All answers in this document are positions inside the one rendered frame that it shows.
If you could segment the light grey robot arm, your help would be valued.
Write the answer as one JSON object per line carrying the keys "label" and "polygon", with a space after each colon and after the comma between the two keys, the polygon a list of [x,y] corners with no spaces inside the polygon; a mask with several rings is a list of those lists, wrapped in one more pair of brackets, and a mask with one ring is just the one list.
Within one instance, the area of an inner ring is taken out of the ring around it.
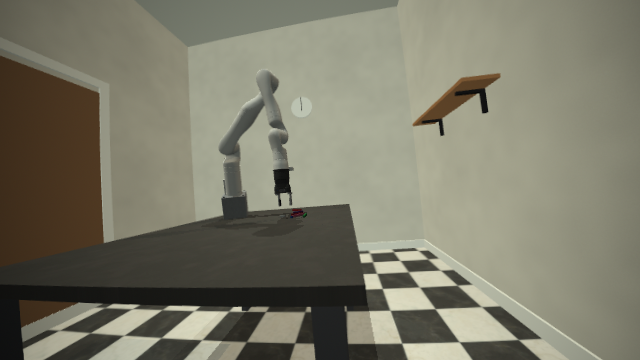
{"label": "light grey robot arm", "polygon": [[224,193],[227,196],[242,194],[241,158],[238,140],[252,126],[264,106],[269,125],[273,127],[268,134],[273,160],[287,159],[287,151],[282,147],[282,144],[287,143],[288,132],[282,121],[280,108],[273,95],[279,86],[279,80],[269,70],[261,69],[256,75],[256,82],[260,93],[242,106],[230,129],[218,145],[220,153],[225,155],[225,160],[223,161],[223,184]]}

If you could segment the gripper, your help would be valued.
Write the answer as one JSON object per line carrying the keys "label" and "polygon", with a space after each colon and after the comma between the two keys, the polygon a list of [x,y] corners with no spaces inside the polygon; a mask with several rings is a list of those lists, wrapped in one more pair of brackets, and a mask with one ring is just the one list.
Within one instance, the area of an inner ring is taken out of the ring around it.
{"label": "gripper", "polygon": [[289,194],[290,206],[292,205],[292,192],[289,184],[289,171],[293,171],[294,167],[288,166],[287,159],[273,160],[273,171],[275,181],[275,195],[278,195],[278,205],[281,206],[280,193]]}

